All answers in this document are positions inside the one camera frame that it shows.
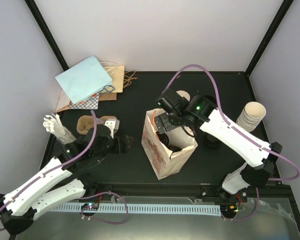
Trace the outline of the black plastic cup lid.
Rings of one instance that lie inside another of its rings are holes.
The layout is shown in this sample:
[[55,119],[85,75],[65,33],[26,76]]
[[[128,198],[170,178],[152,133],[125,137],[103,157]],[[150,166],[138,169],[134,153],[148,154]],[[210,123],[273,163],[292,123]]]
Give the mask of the black plastic cup lid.
[[167,148],[169,147],[170,140],[165,133],[158,133],[157,137],[163,145],[165,145]]

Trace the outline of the cream bear paper bag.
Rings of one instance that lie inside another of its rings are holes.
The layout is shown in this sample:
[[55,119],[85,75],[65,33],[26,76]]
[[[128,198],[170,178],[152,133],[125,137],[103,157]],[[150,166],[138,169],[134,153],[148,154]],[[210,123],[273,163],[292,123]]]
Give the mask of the cream bear paper bag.
[[169,131],[169,145],[186,147],[182,151],[172,152],[157,137],[158,131],[154,117],[164,113],[163,109],[155,108],[145,114],[141,145],[155,172],[158,180],[178,173],[198,146],[195,138],[190,137],[181,127]]

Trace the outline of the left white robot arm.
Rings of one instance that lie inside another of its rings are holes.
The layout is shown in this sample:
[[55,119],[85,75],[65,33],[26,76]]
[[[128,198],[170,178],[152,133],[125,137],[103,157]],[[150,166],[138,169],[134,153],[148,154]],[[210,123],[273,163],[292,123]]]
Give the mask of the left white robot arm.
[[88,168],[98,165],[107,154],[127,153],[132,140],[130,136],[114,134],[109,127],[98,125],[65,144],[22,186],[10,193],[0,193],[2,229],[10,235],[18,235],[58,205],[81,198],[93,199],[98,185]]

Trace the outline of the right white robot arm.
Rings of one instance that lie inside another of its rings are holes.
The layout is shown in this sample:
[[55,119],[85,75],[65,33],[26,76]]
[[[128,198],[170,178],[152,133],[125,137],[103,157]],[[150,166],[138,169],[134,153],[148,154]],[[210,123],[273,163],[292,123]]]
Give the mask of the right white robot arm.
[[229,173],[217,189],[218,198],[230,201],[237,192],[248,187],[263,187],[271,177],[277,155],[282,151],[277,143],[268,143],[239,127],[221,113],[212,98],[196,95],[187,100],[176,91],[168,89],[156,100],[168,116],[168,122],[175,127],[198,128],[230,147],[239,154],[244,164]]

